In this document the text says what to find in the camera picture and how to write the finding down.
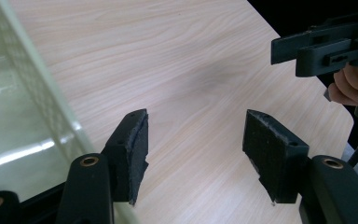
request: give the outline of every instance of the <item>wood grain surface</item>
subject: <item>wood grain surface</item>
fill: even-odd
[[[340,157],[351,116],[295,62],[270,65],[277,34],[244,0],[10,0],[97,151],[147,108],[142,223],[300,223],[272,205],[241,151],[247,109]]]

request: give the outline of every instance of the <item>finger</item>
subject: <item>finger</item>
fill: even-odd
[[[347,65],[344,67],[343,72],[348,83],[358,90],[358,67]]]
[[[343,104],[343,105],[358,105],[357,102],[353,101],[348,96],[344,95],[339,88],[337,87],[336,83],[330,84],[328,87],[328,94],[330,100]]]
[[[343,70],[334,74],[334,80],[341,93],[358,103],[358,90],[349,84]]]

